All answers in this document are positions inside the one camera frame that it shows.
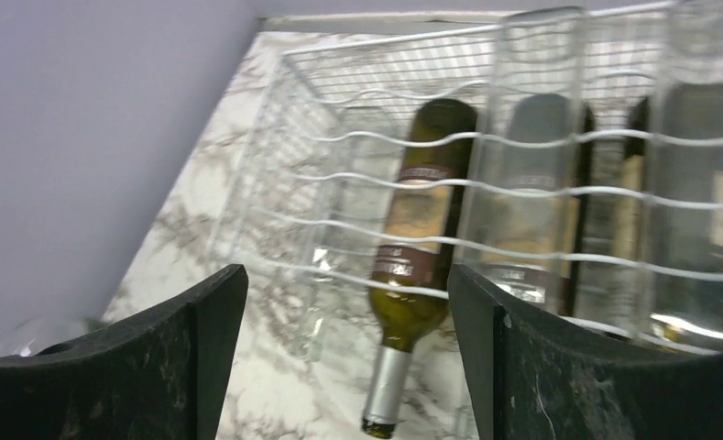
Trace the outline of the green Primitivo wine bottle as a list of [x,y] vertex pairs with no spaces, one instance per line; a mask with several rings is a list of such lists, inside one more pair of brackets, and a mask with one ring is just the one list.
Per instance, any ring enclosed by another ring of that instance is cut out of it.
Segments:
[[477,111],[461,101],[440,98],[416,112],[404,151],[389,213],[371,271],[376,286],[367,291],[381,328],[361,429],[390,439],[399,423],[401,396],[416,344],[448,315],[448,302],[433,296],[402,293],[402,287],[443,290],[453,260],[451,244],[436,237],[455,237],[464,189],[446,184],[468,173],[473,141],[438,142],[471,132]]

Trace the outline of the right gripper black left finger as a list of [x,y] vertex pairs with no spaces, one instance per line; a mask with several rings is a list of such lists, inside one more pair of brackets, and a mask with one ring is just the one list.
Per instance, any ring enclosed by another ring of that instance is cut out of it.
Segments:
[[248,276],[187,291],[32,357],[0,357],[0,439],[213,439]]

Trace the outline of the green wine bottle white label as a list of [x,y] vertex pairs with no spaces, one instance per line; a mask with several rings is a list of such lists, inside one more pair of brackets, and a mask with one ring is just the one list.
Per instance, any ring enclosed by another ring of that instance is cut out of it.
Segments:
[[481,259],[486,274],[506,292],[555,314],[573,314],[580,264],[553,253],[581,252],[589,199],[560,191],[590,183],[594,144],[554,143],[595,127],[588,104],[575,111],[557,93],[521,100],[509,122],[511,143],[502,149],[502,168],[494,181],[514,193],[491,198],[487,238],[495,252]]

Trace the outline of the green wine bottle dark label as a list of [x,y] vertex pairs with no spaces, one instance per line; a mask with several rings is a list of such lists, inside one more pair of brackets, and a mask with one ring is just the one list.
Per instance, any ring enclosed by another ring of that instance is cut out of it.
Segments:
[[723,82],[672,85],[642,99],[624,146],[613,252],[619,326],[723,351]]

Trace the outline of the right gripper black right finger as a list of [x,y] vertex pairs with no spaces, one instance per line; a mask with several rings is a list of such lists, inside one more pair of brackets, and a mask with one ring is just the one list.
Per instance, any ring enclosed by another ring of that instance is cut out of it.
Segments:
[[723,353],[600,335],[465,265],[448,296],[482,439],[723,439]]

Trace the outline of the clear bottle silver cap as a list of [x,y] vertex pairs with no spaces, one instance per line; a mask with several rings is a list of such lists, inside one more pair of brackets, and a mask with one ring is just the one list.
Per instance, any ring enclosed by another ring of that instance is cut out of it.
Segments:
[[91,317],[42,315],[17,325],[0,340],[0,357],[36,356],[46,348],[88,335],[107,326]]

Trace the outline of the clear glass bottle tall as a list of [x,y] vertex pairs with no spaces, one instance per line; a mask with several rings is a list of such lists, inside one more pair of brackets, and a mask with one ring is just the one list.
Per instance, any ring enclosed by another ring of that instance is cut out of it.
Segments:
[[305,238],[308,301],[302,310],[295,354],[309,362],[338,354],[344,336],[369,322],[367,289],[346,275],[369,275],[390,191],[379,185],[397,169],[400,147],[387,141],[400,127],[381,105],[339,110],[317,150],[315,201]]

